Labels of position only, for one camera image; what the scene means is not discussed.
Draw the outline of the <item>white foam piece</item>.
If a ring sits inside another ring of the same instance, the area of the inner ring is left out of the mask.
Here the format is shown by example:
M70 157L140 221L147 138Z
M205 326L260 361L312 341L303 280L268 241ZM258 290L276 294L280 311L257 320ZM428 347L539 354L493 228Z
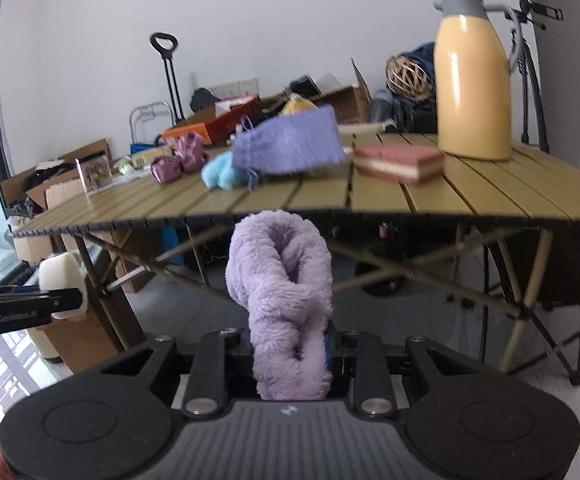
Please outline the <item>white foam piece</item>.
M38 269L38 285L41 290L78 289L81 300L74 307L67 309L65 300L61 301L62 309L52 314L56 320L67 320L85 314L88 310L88 290L81 273L77 258L71 252L52 256L40 263Z

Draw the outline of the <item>fluffy purple sock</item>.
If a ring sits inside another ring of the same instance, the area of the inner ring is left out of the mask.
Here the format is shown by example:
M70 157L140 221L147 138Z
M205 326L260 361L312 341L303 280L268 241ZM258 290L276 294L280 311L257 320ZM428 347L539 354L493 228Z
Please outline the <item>fluffy purple sock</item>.
M332 380L325 333L333 312L333 275L318 229L283 210L250 214L233 231L226 285L249 316L261 398L323 399Z

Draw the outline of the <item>purple knitted pouch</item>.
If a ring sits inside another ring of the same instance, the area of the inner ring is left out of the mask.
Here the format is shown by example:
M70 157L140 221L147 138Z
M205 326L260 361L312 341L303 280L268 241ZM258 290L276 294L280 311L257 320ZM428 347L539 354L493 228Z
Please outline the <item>purple knitted pouch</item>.
M233 168L249 177L289 176L342 165L346 155L330 105L277 115L239 133L231 148Z

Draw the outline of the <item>clear box of nuts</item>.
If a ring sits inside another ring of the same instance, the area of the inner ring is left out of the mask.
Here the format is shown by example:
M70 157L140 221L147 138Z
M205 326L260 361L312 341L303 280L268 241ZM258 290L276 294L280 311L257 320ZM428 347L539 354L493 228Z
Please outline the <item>clear box of nuts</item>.
M86 194L96 193L112 183L111 168L104 151L77 158L76 167Z

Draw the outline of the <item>purple satin pouch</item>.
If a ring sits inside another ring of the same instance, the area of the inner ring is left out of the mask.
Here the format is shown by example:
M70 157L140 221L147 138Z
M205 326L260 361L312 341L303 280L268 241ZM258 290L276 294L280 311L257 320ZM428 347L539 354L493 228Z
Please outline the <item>purple satin pouch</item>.
M159 156L152 160L150 166L154 180L160 184L171 183L183 175L183 166L178 157Z
M203 148L203 138L201 134L195 132L187 132L179 136L175 152L181 169L186 174L200 171L209 160L209 154Z

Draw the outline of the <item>light blue fluffy cloth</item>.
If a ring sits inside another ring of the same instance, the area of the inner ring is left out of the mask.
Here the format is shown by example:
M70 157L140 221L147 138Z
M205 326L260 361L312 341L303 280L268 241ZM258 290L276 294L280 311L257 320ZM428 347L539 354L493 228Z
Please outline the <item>light blue fluffy cloth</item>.
M229 191L247 186L249 174L232 165L232 151L227 151L207 162L201 170L201 179L208 188Z

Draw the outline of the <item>pink sponge block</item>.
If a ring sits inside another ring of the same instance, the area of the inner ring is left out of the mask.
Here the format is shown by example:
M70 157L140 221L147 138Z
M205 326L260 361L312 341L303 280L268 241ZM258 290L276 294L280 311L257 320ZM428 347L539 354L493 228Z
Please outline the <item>pink sponge block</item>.
M352 163L362 174L418 184L443 173L445 154L431 146L385 142L355 148Z

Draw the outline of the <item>tan folding table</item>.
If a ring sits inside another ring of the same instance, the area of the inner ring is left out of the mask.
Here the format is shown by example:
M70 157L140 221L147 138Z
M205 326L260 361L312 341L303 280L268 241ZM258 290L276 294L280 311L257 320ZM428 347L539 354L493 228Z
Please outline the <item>tan folding table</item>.
M538 324L538 308L580 307L580 170L522 143L506 162L447 157L442 176L420 184L348 164L254 190L211 190L198 174L167 184L143 177L72 198L18 235L65 234L102 245L114 230L203 222L203 231L177 247L185 254L263 210L355 224L349 240L330 238L329 246L371 272L340 290L404 276L505 313L514 320L511 344Z

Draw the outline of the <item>orange cardboard box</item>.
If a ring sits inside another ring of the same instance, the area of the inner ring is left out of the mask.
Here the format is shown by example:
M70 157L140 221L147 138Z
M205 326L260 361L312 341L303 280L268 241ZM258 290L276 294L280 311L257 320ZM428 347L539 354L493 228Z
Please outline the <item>orange cardboard box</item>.
M165 130L161 137L166 143L174 143L183 133L198 133L204 145L227 140L244 116L256 117L261 112L261 99L257 94L239 96L214 103L188 119L180 120L175 127Z

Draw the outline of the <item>woven rattan ball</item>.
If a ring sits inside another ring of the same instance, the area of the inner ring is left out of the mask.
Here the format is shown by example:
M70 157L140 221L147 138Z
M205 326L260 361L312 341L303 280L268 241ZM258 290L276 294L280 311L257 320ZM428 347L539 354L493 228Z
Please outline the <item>woven rattan ball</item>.
M387 60L385 83L393 93L413 102L433 96L432 79L418 61L405 55L391 56Z

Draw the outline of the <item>yellow thermos jug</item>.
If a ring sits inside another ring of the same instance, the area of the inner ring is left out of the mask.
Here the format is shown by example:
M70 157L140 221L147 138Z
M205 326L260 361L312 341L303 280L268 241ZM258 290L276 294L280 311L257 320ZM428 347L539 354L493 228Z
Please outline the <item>yellow thermos jug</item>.
M507 52L490 15L520 21L499 0L438 0L442 13L433 61L440 149L471 159L501 162L511 155L510 76L522 42Z

